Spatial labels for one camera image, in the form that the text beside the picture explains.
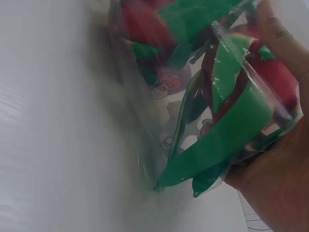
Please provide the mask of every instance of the ziplock bag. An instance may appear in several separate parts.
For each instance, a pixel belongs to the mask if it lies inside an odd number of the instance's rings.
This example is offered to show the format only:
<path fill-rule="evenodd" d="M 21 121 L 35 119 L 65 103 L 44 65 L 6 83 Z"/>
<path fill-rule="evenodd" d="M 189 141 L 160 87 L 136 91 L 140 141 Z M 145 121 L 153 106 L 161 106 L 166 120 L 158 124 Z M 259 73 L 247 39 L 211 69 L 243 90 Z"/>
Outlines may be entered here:
<path fill-rule="evenodd" d="M 257 4 L 111 1 L 111 42 L 151 189 L 192 180 L 197 197 L 294 125 L 297 81 L 261 40 Z"/>

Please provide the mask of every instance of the green paper strip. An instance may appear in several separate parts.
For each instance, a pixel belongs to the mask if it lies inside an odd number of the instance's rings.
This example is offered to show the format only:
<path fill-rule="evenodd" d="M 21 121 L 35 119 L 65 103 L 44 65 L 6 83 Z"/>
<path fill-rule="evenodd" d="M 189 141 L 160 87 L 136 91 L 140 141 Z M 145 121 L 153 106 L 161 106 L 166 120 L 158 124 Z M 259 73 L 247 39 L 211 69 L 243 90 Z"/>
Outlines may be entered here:
<path fill-rule="evenodd" d="M 252 37 L 230 34 L 220 42 L 212 70 L 212 100 L 215 113 L 233 92 L 242 63 L 253 41 L 255 39 Z"/>
<path fill-rule="evenodd" d="M 207 191 L 228 168 L 228 163 L 229 160 L 225 160 L 194 176 L 192 180 L 193 197 L 199 197 Z"/>
<path fill-rule="evenodd" d="M 151 47 L 142 43 L 133 43 L 131 49 L 134 53 L 135 59 L 153 57 L 161 52 L 161 50 L 156 47 Z"/>
<path fill-rule="evenodd" d="M 199 32 L 229 13 L 242 0 L 178 0 L 158 9 L 158 16 L 165 22 L 177 44 L 190 41 Z"/>
<path fill-rule="evenodd" d="M 168 59 L 166 66 L 174 69 L 182 69 L 187 64 L 192 53 L 190 43 L 180 43 L 176 46 L 173 54 Z"/>
<path fill-rule="evenodd" d="M 261 56 L 261 61 L 265 62 L 269 59 L 275 59 L 276 57 L 271 53 L 271 51 L 266 47 L 266 45 L 263 45 L 261 49 L 259 50 L 259 54 Z"/>
<path fill-rule="evenodd" d="M 155 84 L 158 83 L 158 81 L 159 81 L 158 76 L 152 70 L 146 68 L 143 65 L 140 65 L 139 66 L 139 71 L 140 71 L 140 74 L 143 76 L 145 82 L 148 85 L 154 86 Z"/>
<path fill-rule="evenodd" d="M 270 121 L 273 109 L 252 83 L 226 115 L 195 144 L 171 160 L 155 189 L 174 186 L 240 152 Z"/>
<path fill-rule="evenodd" d="M 170 144 L 168 161 L 171 161 L 174 158 L 175 153 L 178 151 L 179 143 L 183 137 L 186 124 L 195 121 L 209 105 L 200 89 L 203 87 L 201 84 L 203 83 L 203 78 L 204 76 L 201 74 L 201 71 L 199 71 L 192 77 L 187 86 L 179 111 L 177 127 Z"/>

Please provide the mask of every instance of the white surface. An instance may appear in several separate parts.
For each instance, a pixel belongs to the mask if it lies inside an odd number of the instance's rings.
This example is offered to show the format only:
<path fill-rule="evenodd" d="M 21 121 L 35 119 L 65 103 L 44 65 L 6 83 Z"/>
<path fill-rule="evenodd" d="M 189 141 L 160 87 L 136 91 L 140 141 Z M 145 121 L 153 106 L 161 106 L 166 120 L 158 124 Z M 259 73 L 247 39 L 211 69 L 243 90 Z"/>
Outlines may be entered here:
<path fill-rule="evenodd" d="M 99 69 L 83 6 L 0 1 L 0 231 L 247 231 L 225 185 L 178 207 L 140 190 L 108 40 Z"/>

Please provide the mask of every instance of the purple cartoon figure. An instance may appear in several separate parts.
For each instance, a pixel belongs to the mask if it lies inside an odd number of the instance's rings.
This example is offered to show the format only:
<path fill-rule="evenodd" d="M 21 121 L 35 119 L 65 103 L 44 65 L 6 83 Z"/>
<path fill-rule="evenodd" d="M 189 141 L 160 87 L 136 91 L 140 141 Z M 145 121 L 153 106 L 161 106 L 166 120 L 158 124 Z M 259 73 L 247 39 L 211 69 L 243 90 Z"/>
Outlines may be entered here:
<path fill-rule="evenodd" d="M 157 71 L 157 75 L 157 85 L 152 86 L 151 91 L 155 100 L 184 91 L 191 79 L 191 69 L 189 65 L 181 70 L 161 68 Z"/>

